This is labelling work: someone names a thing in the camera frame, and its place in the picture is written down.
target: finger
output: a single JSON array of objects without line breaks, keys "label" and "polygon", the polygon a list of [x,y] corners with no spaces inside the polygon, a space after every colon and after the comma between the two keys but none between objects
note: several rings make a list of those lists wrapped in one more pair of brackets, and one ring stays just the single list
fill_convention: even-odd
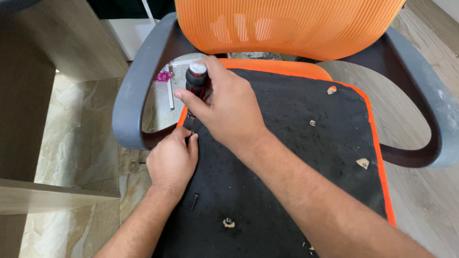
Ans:
[{"label": "finger", "polygon": [[200,98],[185,89],[176,89],[174,96],[179,98],[187,108],[199,119],[205,118],[210,112],[210,108]]},{"label": "finger", "polygon": [[190,135],[191,131],[183,126],[176,127],[171,133],[171,136],[179,137],[183,140],[185,140],[185,137],[188,137]]},{"label": "finger", "polygon": [[198,134],[193,134],[188,139],[188,152],[191,159],[194,161],[198,160]]},{"label": "finger", "polygon": [[207,73],[211,80],[221,79],[229,75],[228,70],[215,56],[209,56],[200,61],[206,64]]}]

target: forearm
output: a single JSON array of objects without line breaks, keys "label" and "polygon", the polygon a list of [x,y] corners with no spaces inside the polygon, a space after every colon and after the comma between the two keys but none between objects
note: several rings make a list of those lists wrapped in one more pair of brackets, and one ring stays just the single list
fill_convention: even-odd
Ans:
[{"label": "forearm", "polygon": [[235,154],[276,195],[322,257],[431,257],[416,242],[328,181],[272,133]]},{"label": "forearm", "polygon": [[137,208],[95,257],[150,257],[180,198],[152,186]]}]

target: hand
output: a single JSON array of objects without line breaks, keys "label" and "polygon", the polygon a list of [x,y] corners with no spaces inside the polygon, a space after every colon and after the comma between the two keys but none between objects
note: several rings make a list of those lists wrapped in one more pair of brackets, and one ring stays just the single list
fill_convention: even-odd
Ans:
[{"label": "hand", "polygon": [[214,56],[201,61],[207,65],[212,82],[209,106],[185,89],[176,90],[174,95],[232,152],[251,147],[268,130],[250,83],[225,69]]},{"label": "hand", "polygon": [[198,161],[198,135],[188,139],[187,147],[185,137],[190,134],[185,127],[177,127],[146,158],[152,188],[169,192],[177,202],[182,198]]}]

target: man's right hand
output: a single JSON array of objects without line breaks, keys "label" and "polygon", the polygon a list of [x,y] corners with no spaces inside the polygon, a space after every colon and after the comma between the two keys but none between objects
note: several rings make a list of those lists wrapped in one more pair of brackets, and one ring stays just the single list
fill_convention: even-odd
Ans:
[{"label": "man's right hand", "polygon": [[178,89],[174,95],[209,129],[212,136],[232,152],[250,148],[268,133],[250,83],[227,70],[210,56],[201,59],[212,82],[211,103]]}]

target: orange mesh backrest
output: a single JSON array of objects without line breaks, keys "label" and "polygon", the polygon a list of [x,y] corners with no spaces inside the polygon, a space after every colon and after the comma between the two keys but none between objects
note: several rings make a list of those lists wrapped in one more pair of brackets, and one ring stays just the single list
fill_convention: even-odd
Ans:
[{"label": "orange mesh backrest", "polygon": [[405,0],[175,0],[187,39],[208,54],[261,51],[335,60],[374,43]]}]

